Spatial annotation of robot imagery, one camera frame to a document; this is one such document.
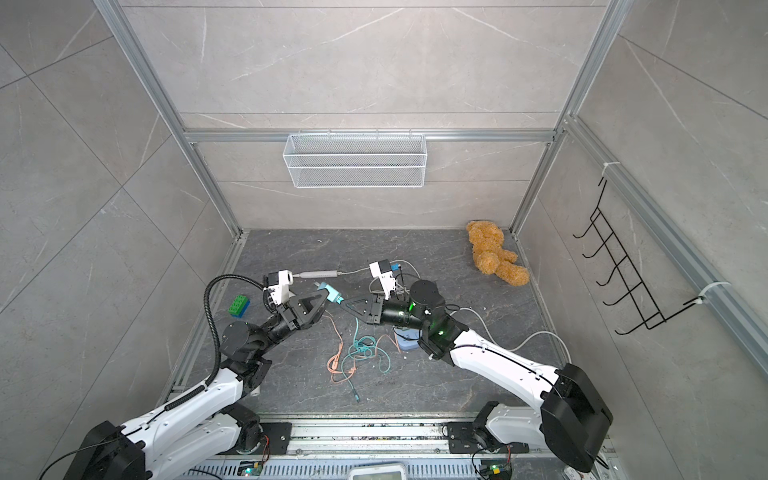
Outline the teal charger plug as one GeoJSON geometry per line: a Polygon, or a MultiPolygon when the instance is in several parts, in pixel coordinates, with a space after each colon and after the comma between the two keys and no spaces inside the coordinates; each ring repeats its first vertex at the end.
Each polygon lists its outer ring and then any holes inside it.
{"type": "Polygon", "coordinates": [[[316,283],[316,287],[318,290],[325,290],[327,292],[327,300],[329,302],[336,304],[341,304],[343,302],[344,297],[341,293],[327,282],[316,283]]]}

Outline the white electric toothbrush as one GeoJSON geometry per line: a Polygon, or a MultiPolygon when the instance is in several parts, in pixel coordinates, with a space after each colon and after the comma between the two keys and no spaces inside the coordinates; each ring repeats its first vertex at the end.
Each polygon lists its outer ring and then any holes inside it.
{"type": "Polygon", "coordinates": [[[316,270],[316,271],[304,271],[299,273],[293,273],[294,278],[299,279],[325,279],[336,278],[340,275],[337,270],[316,270]]]}

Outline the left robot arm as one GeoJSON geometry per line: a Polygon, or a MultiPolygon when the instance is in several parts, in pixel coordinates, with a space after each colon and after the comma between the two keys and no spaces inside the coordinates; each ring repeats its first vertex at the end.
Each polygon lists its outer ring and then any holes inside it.
{"type": "Polygon", "coordinates": [[[65,478],[174,479],[217,453],[257,447],[260,418],[241,400],[263,382],[271,366],[266,353],[318,322],[327,297],[325,289],[291,296],[263,324],[236,320],[222,332],[206,306],[214,346],[209,376],[146,414],[92,428],[65,454],[65,478]]]}

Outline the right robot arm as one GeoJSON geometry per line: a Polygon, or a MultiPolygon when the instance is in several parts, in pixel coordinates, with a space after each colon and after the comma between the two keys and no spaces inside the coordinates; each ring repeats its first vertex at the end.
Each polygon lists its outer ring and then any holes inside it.
{"type": "Polygon", "coordinates": [[[482,337],[451,315],[432,281],[415,282],[405,300],[369,293],[340,306],[359,320],[418,331],[417,343],[431,358],[480,375],[531,408],[522,415],[488,402],[472,423],[478,446],[490,451],[508,444],[545,447],[583,473],[602,461],[600,449],[613,415],[580,367],[538,363],[482,337]]]}

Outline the blue power strip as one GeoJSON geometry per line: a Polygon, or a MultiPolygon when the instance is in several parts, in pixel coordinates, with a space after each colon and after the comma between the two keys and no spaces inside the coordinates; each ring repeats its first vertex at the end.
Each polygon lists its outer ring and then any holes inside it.
{"type": "Polygon", "coordinates": [[[393,333],[401,351],[411,351],[419,347],[418,339],[421,335],[419,330],[394,328],[393,333]]]}

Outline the green toy block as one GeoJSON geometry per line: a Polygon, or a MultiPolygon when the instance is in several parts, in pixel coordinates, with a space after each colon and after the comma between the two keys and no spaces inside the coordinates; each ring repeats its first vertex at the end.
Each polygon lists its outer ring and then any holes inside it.
{"type": "Polygon", "coordinates": [[[234,318],[242,318],[250,305],[250,299],[245,295],[237,295],[231,302],[227,312],[234,318]]]}

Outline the brown teddy bear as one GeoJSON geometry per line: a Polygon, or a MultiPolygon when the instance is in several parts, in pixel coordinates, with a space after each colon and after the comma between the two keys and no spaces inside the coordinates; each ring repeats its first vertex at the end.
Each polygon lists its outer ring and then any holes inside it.
{"type": "Polygon", "coordinates": [[[512,286],[529,283],[528,270],[516,264],[518,255],[515,252],[503,247],[504,233],[496,224],[485,220],[470,221],[466,230],[473,261],[480,272],[495,275],[512,286]]]}

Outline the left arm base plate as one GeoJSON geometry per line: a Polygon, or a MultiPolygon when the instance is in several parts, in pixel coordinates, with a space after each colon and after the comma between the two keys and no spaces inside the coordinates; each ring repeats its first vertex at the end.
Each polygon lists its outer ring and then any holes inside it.
{"type": "Polygon", "coordinates": [[[293,424],[290,422],[267,422],[242,427],[240,436],[232,448],[240,455],[284,455],[292,437],[293,424]]]}

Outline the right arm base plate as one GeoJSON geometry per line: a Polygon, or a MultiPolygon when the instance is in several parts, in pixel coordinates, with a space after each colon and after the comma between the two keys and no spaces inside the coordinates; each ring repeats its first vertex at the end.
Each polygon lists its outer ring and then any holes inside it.
{"type": "Polygon", "coordinates": [[[469,454],[479,451],[497,453],[500,451],[512,454],[530,452],[526,443],[502,443],[493,437],[484,427],[475,427],[472,422],[448,422],[444,427],[451,454],[469,454]]]}

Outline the black wall hook rack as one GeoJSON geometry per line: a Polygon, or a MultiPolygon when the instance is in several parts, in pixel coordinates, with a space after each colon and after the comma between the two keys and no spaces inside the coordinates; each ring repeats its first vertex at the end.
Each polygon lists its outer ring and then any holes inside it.
{"type": "Polygon", "coordinates": [[[683,302],[681,307],[673,313],[665,314],[663,312],[640,273],[639,267],[602,210],[601,203],[607,190],[607,180],[601,178],[598,187],[599,195],[594,209],[588,216],[589,222],[586,228],[579,234],[573,234],[572,237],[575,240],[595,237],[600,243],[590,253],[582,253],[581,256],[584,259],[606,257],[610,261],[611,268],[605,279],[596,280],[595,283],[599,287],[616,284],[621,287],[621,294],[614,300],[602,301],[602,305],[615,307],[629,302],[639,317],[639,322],[636,325],[621,327],[616,329],[615,333],[619,336],[628,336],[640,329],[654,330],[694,307],[703,306],[705,297],[697,295],[683,302]]]}

